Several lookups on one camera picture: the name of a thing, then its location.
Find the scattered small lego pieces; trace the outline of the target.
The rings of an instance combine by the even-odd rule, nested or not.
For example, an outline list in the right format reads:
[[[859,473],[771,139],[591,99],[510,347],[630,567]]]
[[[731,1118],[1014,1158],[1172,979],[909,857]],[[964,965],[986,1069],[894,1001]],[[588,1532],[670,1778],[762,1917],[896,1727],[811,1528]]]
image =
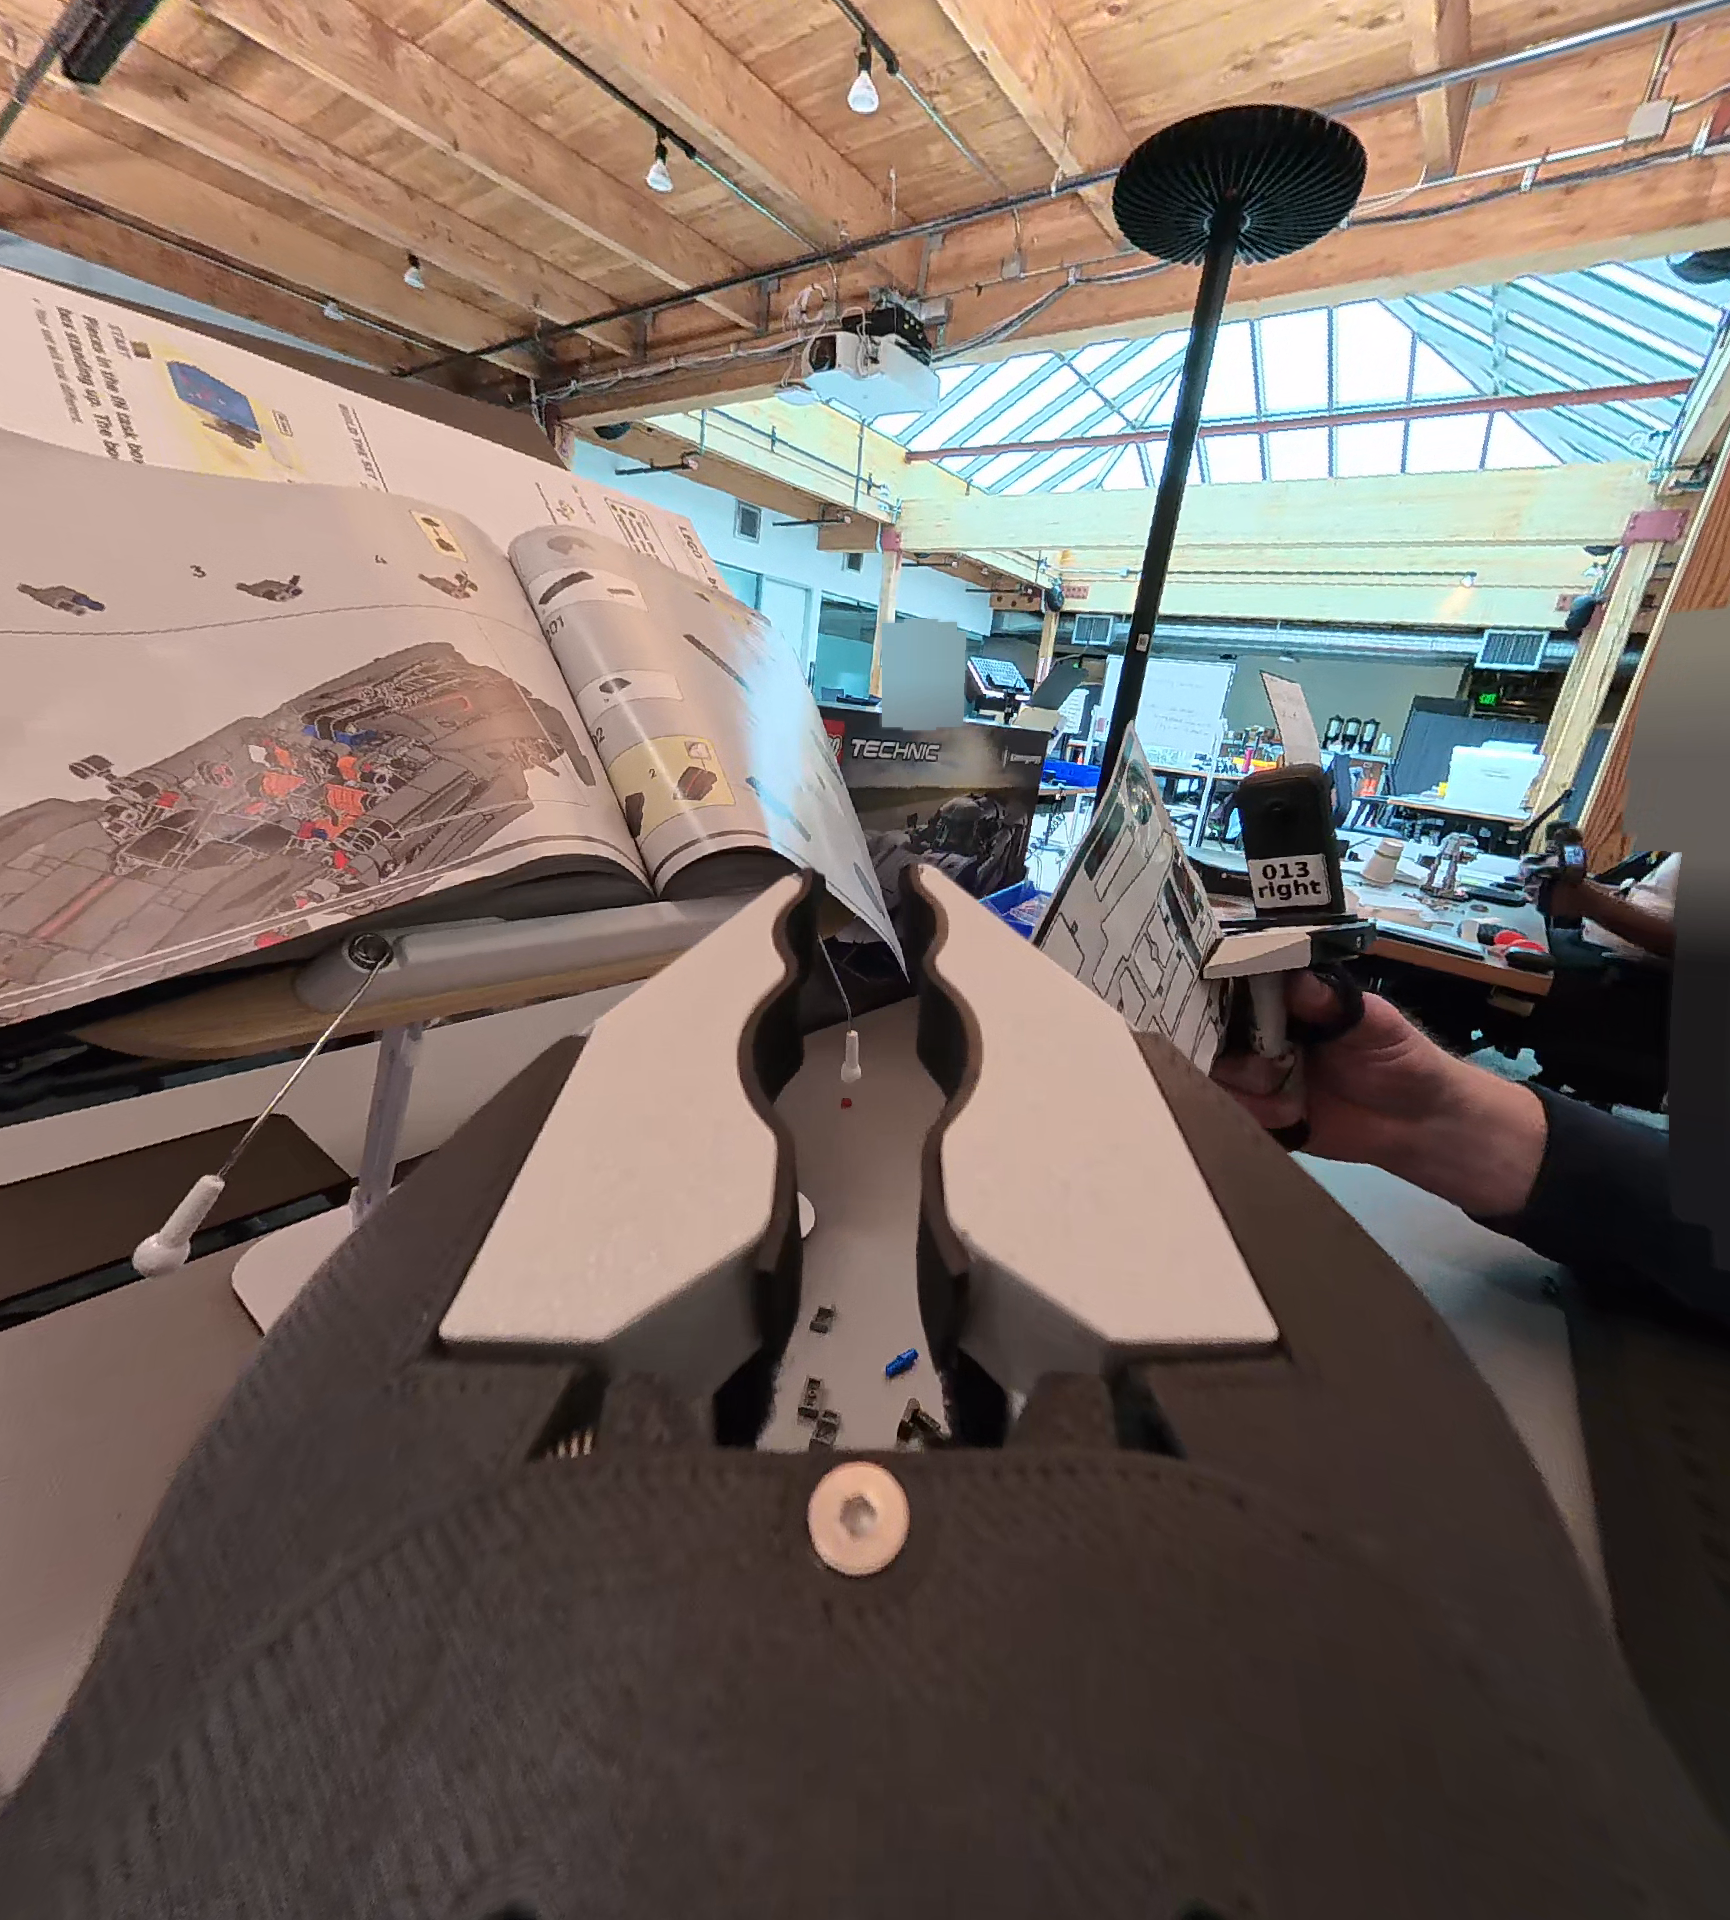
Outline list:
[[[927,1079],[867,1072],[811,1096],[794,1121],[811,1231],[787,1396],[819,1383],[840,1455],[897,1450],[909,1404],[948,1424],[918,1279],[921,1149],[937,1110]]]

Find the black pole floor lamp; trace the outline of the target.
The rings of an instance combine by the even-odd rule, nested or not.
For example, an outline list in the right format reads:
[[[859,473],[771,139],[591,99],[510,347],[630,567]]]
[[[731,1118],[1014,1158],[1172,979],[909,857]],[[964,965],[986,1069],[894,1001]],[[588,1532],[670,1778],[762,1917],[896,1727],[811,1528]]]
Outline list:
[[[1112,214],[1122,237],[1155,263],[1196,268],[1196,292],[1097,762],[1102,787],[1117,774],[1140,709],[1233,271],[1283,260],[1339,229],[1365,168],[1358,135],[1342,123],[1313,108],[1246,105],[1165,126],[1117,170]]]

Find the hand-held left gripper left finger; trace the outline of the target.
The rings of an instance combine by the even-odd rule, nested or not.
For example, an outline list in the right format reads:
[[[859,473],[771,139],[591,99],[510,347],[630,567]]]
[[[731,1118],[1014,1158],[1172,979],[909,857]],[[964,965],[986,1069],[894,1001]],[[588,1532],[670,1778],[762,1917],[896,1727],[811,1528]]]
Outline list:
[[[597,1375],[734,1375],[791,1329],[822,882],[786,877],[604,1014],[470,1259],[439,1345]]]

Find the person's dark shirt torso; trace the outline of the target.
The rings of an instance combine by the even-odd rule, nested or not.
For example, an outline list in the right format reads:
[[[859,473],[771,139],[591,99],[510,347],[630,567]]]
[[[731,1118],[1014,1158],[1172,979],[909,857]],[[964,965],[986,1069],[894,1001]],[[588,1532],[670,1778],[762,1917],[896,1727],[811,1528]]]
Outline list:
[[[1730,1338],[1564,1296],[1619,1648],[1730,1838]]]

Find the cluttered work table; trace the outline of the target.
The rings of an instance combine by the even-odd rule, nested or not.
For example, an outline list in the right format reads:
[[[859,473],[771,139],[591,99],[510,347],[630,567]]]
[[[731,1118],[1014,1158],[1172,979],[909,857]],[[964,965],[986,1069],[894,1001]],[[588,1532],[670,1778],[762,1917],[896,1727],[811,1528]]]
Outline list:
[[[1393,882],[1367,881],[1306,805],[1272,801],[1240,819],[1235,848],[1189,853],[1221,934],[1307,927],[1311,965],[1380,963],[1448,975],[1487,988],[1538,994],[1551,971],[1547,948],[1511,925],[1481,921],[1464,901],[1430,901]]]

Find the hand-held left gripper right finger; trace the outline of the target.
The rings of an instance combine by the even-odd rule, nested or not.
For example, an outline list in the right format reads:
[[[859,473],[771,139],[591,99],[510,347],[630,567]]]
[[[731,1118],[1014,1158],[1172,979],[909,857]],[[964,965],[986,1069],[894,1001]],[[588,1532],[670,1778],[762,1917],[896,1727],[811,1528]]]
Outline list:
[[[942,1381],[1252,1359],[1280,1342],[1140,1036],[944,873],[902,895],[915,1054],[944,1107],[920,1146],[918,1304]]]

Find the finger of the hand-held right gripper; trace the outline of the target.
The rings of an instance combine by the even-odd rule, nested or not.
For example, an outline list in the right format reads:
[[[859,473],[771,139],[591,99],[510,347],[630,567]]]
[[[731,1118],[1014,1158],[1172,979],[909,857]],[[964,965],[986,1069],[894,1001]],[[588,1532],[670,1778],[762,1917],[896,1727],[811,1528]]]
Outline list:
[[[1203,983],[1233,983],[1307,971],[1313,927],[1264,925],[1226,928],[1201,963]]]

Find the white ceiling projector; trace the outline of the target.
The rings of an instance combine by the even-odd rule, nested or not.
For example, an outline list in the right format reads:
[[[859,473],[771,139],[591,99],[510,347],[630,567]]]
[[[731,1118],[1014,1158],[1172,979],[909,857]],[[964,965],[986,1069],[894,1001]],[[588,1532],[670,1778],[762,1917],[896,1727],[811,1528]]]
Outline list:
[[[862,421],[920,417],[937,407],[942,376],[924,319],[899,301],[842,315],[803,342],[797,384]]]

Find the white book stand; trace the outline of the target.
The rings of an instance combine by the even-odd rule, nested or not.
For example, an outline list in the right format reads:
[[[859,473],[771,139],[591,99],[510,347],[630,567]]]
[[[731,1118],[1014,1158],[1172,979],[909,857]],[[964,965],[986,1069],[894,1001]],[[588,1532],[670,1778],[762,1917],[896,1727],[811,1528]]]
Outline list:
[[[304,1069],[314,1045],[381,1043],[398,1030],[635,987],[707,939],[744,897],[620,906],[526,923],[367,933],[299,968],[245,972],[117,1021],[90,1040],[109,1089],[274,1054]],[[357,1175],[274,1107],[0,1185],[0,1331],[131,1285],[134,1243],[172,1218],[202,1178],[219,1194],[186,1250],[210,1254],[302,1209],[350,1198]]]

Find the person's right hand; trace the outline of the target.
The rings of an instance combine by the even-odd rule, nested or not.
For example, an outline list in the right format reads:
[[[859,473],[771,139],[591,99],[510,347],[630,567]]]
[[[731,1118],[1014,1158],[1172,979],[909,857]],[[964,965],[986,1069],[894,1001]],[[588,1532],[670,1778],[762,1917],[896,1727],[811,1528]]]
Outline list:
[[[1382,996],[1365,994],[1349,1028],[1300,1059],[1231,1054],[1212,1079],[1265,1132],[1380,1169],[1473,1220],[1529,1200],[1549,1139],[1539,1096],[1446,1053]]]

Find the white whiteboard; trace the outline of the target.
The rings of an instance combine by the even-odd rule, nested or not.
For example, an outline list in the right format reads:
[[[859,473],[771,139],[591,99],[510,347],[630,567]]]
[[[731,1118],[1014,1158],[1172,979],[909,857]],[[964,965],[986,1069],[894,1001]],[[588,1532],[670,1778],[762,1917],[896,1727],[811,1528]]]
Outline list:
[[[1229,660],[1154,659],[1143,673],[1131,733],[1154,769],[1193,771],[1221,749]]]

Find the person's right forearm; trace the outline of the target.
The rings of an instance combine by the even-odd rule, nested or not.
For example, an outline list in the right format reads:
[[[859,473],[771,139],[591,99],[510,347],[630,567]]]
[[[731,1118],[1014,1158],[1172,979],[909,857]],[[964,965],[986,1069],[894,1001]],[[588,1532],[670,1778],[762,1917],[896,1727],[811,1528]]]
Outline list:
[[[1547,1090],[1526,1089],[1511,1112],[1480,1163],[1490,1186],[1459,1211],[1593,1309],[1686,1314],[1664,1135]]]

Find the open lego instruction book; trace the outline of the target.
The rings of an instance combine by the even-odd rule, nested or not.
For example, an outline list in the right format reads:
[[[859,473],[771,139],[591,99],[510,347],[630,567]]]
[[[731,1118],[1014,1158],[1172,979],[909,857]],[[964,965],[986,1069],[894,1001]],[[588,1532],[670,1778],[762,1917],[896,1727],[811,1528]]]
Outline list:
[[[608,491],[503,541],[0,429],[0,1039],[795,873],[899,952],[794,649],[689,543]]]

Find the white sticker sheet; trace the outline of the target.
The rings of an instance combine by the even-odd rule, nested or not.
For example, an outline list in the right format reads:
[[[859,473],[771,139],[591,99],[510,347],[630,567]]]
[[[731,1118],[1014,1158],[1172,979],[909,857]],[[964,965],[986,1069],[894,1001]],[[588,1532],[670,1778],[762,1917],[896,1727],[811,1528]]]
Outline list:
[[[1227,987],[1208,979],[1219,936],[1160,782],[1127,733],[1029,943],[1130,1030],[1208,1070],[1229,1017]]]

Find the dark lego set box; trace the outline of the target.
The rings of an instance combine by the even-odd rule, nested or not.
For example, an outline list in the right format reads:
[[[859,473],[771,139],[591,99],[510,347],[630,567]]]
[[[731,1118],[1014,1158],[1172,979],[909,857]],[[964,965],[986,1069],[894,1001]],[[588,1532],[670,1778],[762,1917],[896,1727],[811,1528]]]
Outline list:
[[[1043,733],[986,722],[896,730],[877,710],[817,712],[888,914],[902,906],[904,873],[920,864],[974,901],[1025,879]]]

